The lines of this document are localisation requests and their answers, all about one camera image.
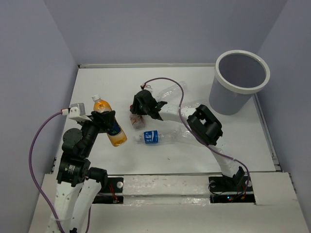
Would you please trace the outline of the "small red cap bottle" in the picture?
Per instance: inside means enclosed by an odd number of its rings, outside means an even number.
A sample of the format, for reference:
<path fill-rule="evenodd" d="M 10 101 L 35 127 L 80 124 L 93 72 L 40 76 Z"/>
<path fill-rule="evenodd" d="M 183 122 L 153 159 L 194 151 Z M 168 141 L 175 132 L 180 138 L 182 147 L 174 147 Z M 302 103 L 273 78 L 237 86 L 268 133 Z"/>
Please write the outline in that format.
<path fill-rule="evenodd" d="M 136 114 L 133 114 L 132 112 L 130 112 L 129 118 L 130 118 L 131 124 L 135 130 L 140 130 L 140 129 L 143 129 L 145 127 L 145 122 L 144 122 L 144 119 L 141 115 L 136 115 Z"/>

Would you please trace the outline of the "orange juice bottle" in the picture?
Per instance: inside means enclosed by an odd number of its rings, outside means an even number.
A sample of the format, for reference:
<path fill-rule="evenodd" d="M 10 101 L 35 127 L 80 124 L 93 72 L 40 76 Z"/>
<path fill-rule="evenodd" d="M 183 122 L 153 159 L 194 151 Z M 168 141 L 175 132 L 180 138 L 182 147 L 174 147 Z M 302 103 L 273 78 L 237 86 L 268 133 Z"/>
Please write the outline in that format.
<path fill-rule="evenodd" d="M 92 100 L 94 101 L 94 111 L 99 113 L 112 111 L 110 104 L 107 101 L 101 99 L 99 94 L 92 96 Z M 127 136 L 125 135 L 124 131 L 122 130 L 116 119 L 114 119 L 114 126 L 107 133 L 107 136 L 114 147 L 118 147 L 127 141 Z"/>

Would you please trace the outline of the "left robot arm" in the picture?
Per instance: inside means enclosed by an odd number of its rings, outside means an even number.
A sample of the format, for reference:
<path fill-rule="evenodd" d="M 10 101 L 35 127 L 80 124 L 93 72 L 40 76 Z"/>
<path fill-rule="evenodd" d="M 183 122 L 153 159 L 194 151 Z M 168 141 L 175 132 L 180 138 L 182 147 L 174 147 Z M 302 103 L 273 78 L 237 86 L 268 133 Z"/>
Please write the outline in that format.
<path fill-rule="evenodd" d="M 93 111 L 80 129 L 71 128 L 63 135 L 62 156 L 57 173 L 54 211 L 48 233 L 79 233 L 99 192 L 107 188 L 107 171 L 91 167 L 88 157 L 100 133 L 109 132 L 115 123 L 115 111 Z"/>

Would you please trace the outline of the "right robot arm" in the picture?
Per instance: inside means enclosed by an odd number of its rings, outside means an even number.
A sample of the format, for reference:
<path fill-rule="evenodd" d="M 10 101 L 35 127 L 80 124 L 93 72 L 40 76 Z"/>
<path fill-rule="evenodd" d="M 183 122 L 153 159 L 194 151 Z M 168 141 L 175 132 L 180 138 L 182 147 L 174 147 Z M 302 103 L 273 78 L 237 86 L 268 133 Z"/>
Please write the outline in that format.
<path fill-rule="evenodd" d="M 223 153 L 225 144 L 220 142 L 223 136 L 222 124 L 207 106 L 201 104 L 197 108 L 182 108 L 165 101 L 157 101 L 150 91 L 141 90 L 134 95 L 130 112 L 156 120 L 184 124 L 195 139 L 212 152 L 221 169 L 225 187 L 235 190 L 243 184 L 245 169 L 239 161 Z"/>

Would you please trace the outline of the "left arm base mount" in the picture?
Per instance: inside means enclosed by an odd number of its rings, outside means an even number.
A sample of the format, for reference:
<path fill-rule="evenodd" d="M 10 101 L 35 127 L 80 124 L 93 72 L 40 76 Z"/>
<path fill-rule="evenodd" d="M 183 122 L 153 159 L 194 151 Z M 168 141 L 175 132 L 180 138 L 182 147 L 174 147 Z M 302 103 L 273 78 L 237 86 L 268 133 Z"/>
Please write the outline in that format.
<path fill-rule="evenodd" d="M 123 204 L 123 177 L 108 177 L 107 185 L 95 197 L 93 204 Z"/>

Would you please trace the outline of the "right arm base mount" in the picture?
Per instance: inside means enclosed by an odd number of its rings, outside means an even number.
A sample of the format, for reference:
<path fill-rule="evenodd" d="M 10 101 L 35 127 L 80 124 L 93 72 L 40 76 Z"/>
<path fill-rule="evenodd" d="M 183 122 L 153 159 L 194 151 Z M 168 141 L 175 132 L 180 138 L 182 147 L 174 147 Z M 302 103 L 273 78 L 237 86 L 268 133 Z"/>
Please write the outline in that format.
<path fill-rule="evenodd" d="M 210 203 L 255 203 L 255 195 L 251 179 L 247 181 L 244 176 L 238 186 L 226 183 L 223 176 L 211 176 L 208 178 L 210 191 Z"/>

